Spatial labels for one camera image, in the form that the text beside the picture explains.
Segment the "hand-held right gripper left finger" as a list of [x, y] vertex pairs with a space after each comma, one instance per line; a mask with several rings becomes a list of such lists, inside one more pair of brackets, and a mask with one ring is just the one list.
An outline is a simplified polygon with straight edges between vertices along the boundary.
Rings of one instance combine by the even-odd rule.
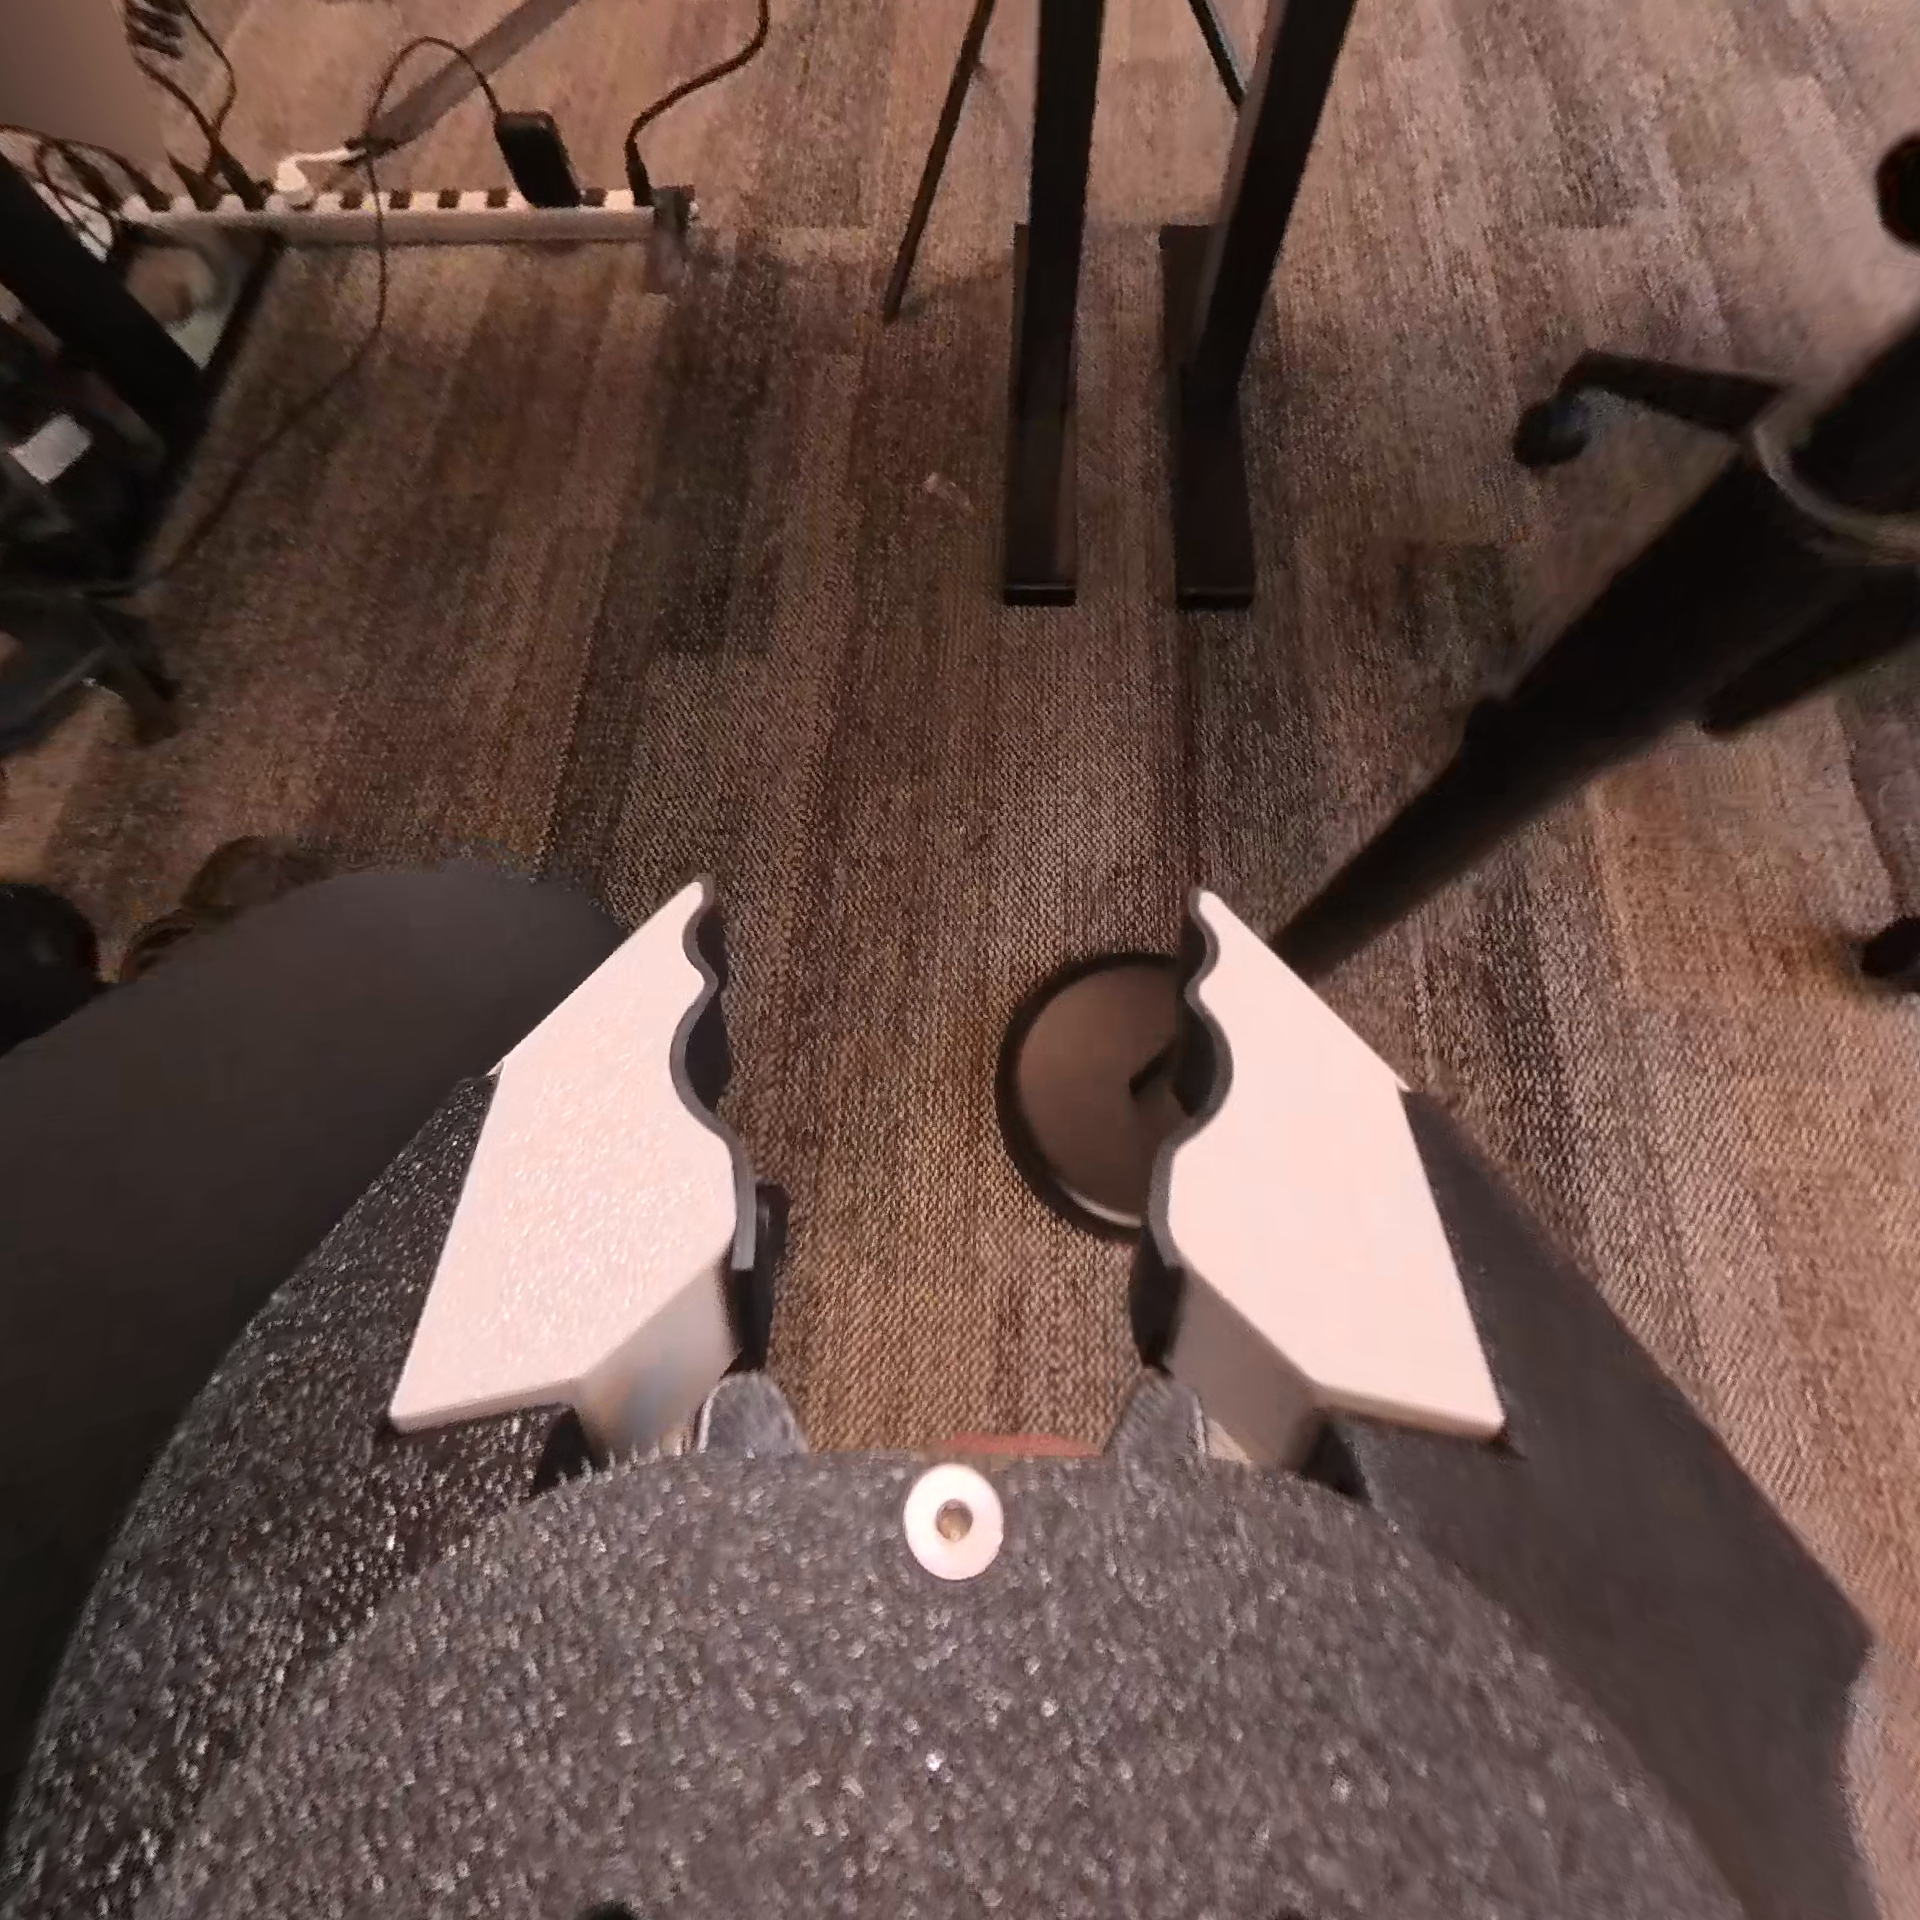
[[725, 984], [695, 878], [498, 1061], [396, 1433], [562, 1407], [594, 1460], [620, 1460], [764, 1365], [787, 1198], [719, 1112]]

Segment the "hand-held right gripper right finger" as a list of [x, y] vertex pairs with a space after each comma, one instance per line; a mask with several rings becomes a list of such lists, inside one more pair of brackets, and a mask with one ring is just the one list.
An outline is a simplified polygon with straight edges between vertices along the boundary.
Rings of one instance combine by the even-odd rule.
[[1405, 1081], [1205, 887], [1174, 1023], [1174, 1123], [1133, 1261], [1142, 1364], [1259, 1467], [1305, 1466], [1349, 1419], [1495, 1442]]

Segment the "round floor disc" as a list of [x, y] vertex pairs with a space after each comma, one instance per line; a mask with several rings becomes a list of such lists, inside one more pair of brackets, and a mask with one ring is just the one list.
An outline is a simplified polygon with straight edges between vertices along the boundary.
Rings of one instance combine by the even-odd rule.
[[1188, 1001], [1192, 958], [1082, 957], [1013, 1011], [994, 1118], [1019, 1183], [1100, 1242], [1136, 1242], [1166, 1148], [1202, 1115], [1216, 1047]]

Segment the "brown shoe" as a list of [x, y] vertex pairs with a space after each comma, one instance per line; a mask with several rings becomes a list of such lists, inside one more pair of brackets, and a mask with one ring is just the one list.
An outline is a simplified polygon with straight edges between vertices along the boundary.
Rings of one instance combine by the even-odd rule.
[[177, 906], [132, 935], [116, 981], [129, 985], [153, 974], [182, 941], [212, 933], [329, 876], [333, 863], [294, 839], [231, 839], [195, 872]]

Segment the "black chair base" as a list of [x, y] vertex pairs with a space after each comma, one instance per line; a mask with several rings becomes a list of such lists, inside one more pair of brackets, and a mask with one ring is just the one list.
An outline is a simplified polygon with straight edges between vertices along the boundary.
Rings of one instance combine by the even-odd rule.
[[1515, 427], [1563, 469], [1612, 401], [1726, 443], [1710, 483], [1467, 720], [1442, 771], [1271, 939], [1331, 974], [1520, 827], [1693, 727], [1733, 737], [1916, 644], [1918, 320], [1803, 425], [1783, 382], [1582, 349]]

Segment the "black desk leg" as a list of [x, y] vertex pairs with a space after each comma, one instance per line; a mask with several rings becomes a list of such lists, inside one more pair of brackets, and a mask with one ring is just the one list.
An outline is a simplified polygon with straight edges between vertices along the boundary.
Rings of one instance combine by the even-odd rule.
[[1174, 605], [1187, 614], [1254, 598], [1240, 386], [1355, 14], [1267, 6], [1216, 214], [1160, 232]]
[[1075, 299], [1102, 14], [1038, 5], [1000, 556], [1012, 608], [1068, 608], [1075, 590]]

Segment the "white power strip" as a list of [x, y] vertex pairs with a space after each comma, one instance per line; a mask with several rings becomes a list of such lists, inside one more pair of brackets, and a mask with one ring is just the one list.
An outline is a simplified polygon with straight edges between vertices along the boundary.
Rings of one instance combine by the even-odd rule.
[[188, 198], [126, 199], [114, 216], [131, 232], [184, 243], [204, 238], [259, 238], [289, 248], [403, 246], [620, 246], [683, 240], [700, 220], [692, 188], [657, 188], [638, 199], [627, 188], [587, 188], [575, 211], [528, 206], [508, 188], [432, 192], [350, 188], [292, 205], [270, 194], [250, 208], [223, 195], [210, 208]]

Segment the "black power adapter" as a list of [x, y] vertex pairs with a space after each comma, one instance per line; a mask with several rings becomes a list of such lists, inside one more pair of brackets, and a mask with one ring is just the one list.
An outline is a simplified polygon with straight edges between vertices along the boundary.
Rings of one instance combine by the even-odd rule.
[[544, 108], [503, 108], [492, 136], [517, 198], [540, 211], [575, 211], [584, 192], [566, 156], [557, 119]]

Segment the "black tripod leg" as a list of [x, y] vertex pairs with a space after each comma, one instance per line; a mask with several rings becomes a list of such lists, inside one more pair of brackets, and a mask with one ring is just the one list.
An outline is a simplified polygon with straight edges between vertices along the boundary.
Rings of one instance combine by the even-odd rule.
[[922, 249], [924, 232], [947, 171], [949, 150], [968, 102], [968, 94], [972, 89], [972, 80], [978, 72], [992, 18], [994, 3], [972, 3], [972, 14], [952, 63], [943, 105], [938, 108], [932, 136], [924, 152], [920, 179], [881, 297], [883, 325], [894, 325], [900, 320], [907, 286]]

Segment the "black metal frame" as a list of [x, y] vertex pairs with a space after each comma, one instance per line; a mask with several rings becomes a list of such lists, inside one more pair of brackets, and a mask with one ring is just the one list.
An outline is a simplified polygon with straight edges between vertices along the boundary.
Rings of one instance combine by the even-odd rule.
[[16, 163], [1, 177], [1, 753], [86, 690], [156, 743], [177, 690], [131, 603], [282, 246], [188, 208], [97, 249]]

